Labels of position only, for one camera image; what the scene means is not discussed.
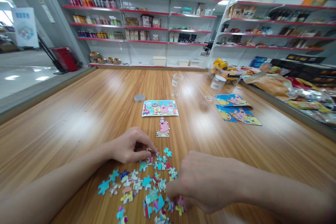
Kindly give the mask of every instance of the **hand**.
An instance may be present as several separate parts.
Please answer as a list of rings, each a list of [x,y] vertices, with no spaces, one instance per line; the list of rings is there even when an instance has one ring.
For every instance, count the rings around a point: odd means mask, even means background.
[[[149,136],[138,127],[130,128],[120,137],[104,145],[109,153],[109,159],[115,159],[121,163],[132,163],[149,158],[152,153],[146,150],[147,147],[154,153],[158,152]]]
[[[176,201],[181,195],[185,211],[195,205],[211,214],[241,202],[251,169],[236,159],[190,151],[181,162],[178,179],[167,183],[167,196]]]

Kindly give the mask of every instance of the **wooden tabletop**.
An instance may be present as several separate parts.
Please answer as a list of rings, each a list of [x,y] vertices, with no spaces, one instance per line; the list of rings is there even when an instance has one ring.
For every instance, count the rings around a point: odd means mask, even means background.
[[[143,103],[134,102],[134,96],[171,99],[174,73],[184,76],[181,96],[175,98],[180,115],[168,117],[170,137],[157,138],[160,118],[141,117]],[[240,86],[227,86],[222,93],[242,96],[253,106],[253,114],[262,126],[224,122],[215,105],[204,98],[210,82],[205,72],[97,69],[0,126],[0,190],[9,193],[22,188],[132,126],[148,134],[161,153],[166,147],[171,149],[173,156],[168,161],[178,171],[188,151],[196,150],[236,158],[323,191],[333,190],[335,143]],[[121,191],[110,198],[109,194],[98,195],[98,186],[113,169],[139,168],[139,163],[106,163],[53,223],[118,223]],[[139,176],[155,172],[148,167]],[[167,171],[161,174],[168,178]],[[133,202],[125,205],[128,224],[154,223],[155,213],[150,221],[143,214],[142,202],[148,193],[141,190]],[[278,223],[267,210],[246,204],[232,204],[212,215],[194,208],[182,217],[176,211],[168,216],[173,223],[183,224]]]

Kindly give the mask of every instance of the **sign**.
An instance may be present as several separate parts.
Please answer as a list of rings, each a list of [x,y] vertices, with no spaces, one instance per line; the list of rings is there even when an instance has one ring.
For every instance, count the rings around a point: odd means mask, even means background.
[[[33,8],[13,8],[13,24],[18,46],[39,47]]]

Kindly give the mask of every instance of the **clear plastic jar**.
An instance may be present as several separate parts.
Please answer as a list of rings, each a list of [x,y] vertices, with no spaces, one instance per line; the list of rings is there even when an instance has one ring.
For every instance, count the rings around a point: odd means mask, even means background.
[[[182,80],[183,80],[183,75],[174,73],[173,80],[171,82],[171,85],[173,86],[173,89],[174,89],[174,91],[171,93],[172,96],[176,96],[176,97],[180,96]]]
[[[215,95],[219,95],[225,82],[226,79],[224,77],[216,75],[212,79],[211,85],[206,92],[205,98],[211,102],[216,100]]]

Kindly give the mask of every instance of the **jar lid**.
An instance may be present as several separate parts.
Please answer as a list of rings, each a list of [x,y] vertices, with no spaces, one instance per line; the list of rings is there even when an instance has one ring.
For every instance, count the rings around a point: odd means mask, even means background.
[[[214,79],[215,79],[215,81],[218,81],[220,83],[225,83],[226,82],[226,79],[224,77],[220,76],[220,75],[216,75],[214,77]]]
[[[135,100],[136,102],[142,102],[142,101],[145,100],[145,96],[142,95],[142,94],[137,94],[136,96],[134,96],[134,100]]]

